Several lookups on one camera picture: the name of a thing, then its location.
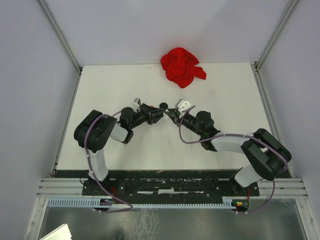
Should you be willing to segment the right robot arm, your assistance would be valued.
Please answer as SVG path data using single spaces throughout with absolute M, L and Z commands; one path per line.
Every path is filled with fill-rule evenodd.
M 164 113 L 178 128 L 185 127 L 200 138 L 198 144 L 211 152 L 232 152 L 246 156 L 249 164 L 230 179 L 229 189 L 236 196 L 260 180 L 273 181 L 288 169 L 292 154 L 268 130 L 259 128 L 251 134 L 223 133 L 216 129 L 211 113 L 199 111 L 193 116 L 188 110 L 167 109 Z

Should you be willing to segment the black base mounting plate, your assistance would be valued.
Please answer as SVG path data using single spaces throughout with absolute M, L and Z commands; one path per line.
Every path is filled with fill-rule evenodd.
M 115 197 L 133 205 L 221 204 L 223 197 L 248 198 L 260 195 L 256 183 L 233 191 L 228 180 L 217 178 L 115 178 L 83 183 L 84 196 L 106 196 L 104 187 Z

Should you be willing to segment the red crumpled cloth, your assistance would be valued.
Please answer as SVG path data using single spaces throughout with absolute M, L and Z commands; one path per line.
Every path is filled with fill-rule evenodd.
M 160 59 L 166 78 L 181 89 L 188 87 L 194 78 L 206 80 L 207 73 L 198 66 L 199 60 L 182 47 L 176 47 Z

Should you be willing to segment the black earbud charging case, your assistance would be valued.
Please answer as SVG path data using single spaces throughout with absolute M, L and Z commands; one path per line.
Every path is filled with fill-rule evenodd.
M 162 102 L 162 103 L 159 104 L 159 108 L 167 109 L 168 108 L 168 104 L 166 102 Z

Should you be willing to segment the aluminium frame post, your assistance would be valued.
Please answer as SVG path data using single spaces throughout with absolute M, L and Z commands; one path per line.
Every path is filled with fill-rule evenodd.
M 36 1 L 41 10 L 43 11 L 43 14 L 45 15 L 46 19 L 48 20 L 50 26 L 52 27 L 58 41 L 61 43 L 64 51 L 66 52 L 68 58 L 70 59 L 71 63 L 73 64 L 74 68 L 78 73 L 82 71 L 82 67 L 79 64 L 77 57 L 75 53 L 73 52 L 67 38 L 65 37 L 62 29 L 60 28 L 52 10 L 50 9 L 50 6 L 46 0 L 37 0 Z
M 275 47 L 278 39 L 280 38 L 282 32 L 284 31 L 285 27 L 287 26 L 288 22 L 290 21 L 292 15 L 294 14 L 296 8 L 298 7 L 300 0 L 289 0 L 287 5 L 285 6 L 284 11 L 282 12 L 275 29 L 273 30 L 266 46 L 264 47 L 260 58 L 254 64 L 254 68 L 256 72 L 259 72 L 261 68 L 266 63 L 269 55 L 271 54 L 273 48 Z

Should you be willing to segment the right aluminium frame post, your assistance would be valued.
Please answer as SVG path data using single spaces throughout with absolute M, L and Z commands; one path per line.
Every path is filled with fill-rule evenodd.
M 284 31 L 285 27 L 287 26 L 288 22 L 290 21 L 292 15 L 294 14 L 296 8 L 298 7 L 300 0 L 289 0 L 287 5 L 285 6 L 284 11 L 282 12 L 275 29 L 273 30 L 266 46 L 264 47 L 260 58 L 254 64 L 254 68 L 256 72 L 259 72 L 261 68 L 266 63 L 269 55 L 271 54 L 273 48 L 275 47 L 278 39 L 280 38 L 282 32 Z

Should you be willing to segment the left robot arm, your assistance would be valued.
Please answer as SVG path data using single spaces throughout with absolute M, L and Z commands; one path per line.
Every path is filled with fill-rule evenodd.
M 157 123 L 167 108 L 165 102 L 161 103 L 159 108 L 140 103 L 136 110 L 131 107 L 123 108 L 119 119 L 92 110 L 76 127 L 73 137 L 85 151 L 89 166 L 88 175 L 96 180 L 93 189 L 99 195 L 106 195 L 111 189 L 111 183 L 106 180 L 109 170 L 104 155 L 108 139 L 128 144 L 134 135 L 134 128 L 143 123 L 148 125 Z

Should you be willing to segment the left aluminium frame post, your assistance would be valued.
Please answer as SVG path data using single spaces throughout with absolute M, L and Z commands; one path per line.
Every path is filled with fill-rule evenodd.
M 41 10 L 43 11 L 43 14 L 45 15 L 46 19 L 48 20 L 50 26 L 52 27 L 58 41 L 61 43 L 64 51 L 66 52 L 68 58 L 70 59 L 71 63 L 73 64 L 74 68 L 78 73 L 82 71 L 82 67 L 79 64 L 77 57 L 75 53 L 73 52 L 67 38 L 65 37 L 62 29 L 60 28 L 52 10 L 50 9 L 50 6 L 46 0 L 37 0 L 36 1 Z

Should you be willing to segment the grey metal plate corner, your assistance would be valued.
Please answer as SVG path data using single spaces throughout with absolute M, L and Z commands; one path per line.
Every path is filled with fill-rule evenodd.
M 40 238 L 40 240 L 72 240 L 72 234 L 69 226 L 65 223 Z

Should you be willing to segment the aluminium front rail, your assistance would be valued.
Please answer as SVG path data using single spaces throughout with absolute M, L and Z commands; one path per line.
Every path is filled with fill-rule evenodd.
M 257 183 L 259 196 L 251 199 L 270 197 L 273 184 L 263 180 Z M 37 190 L 37 197 L 83 198 L 83 185 L 76 178 L 42 178 Z M 275 180 L 273 199 L 307 199 L 308 194 L 301 178 L 278 178 Z

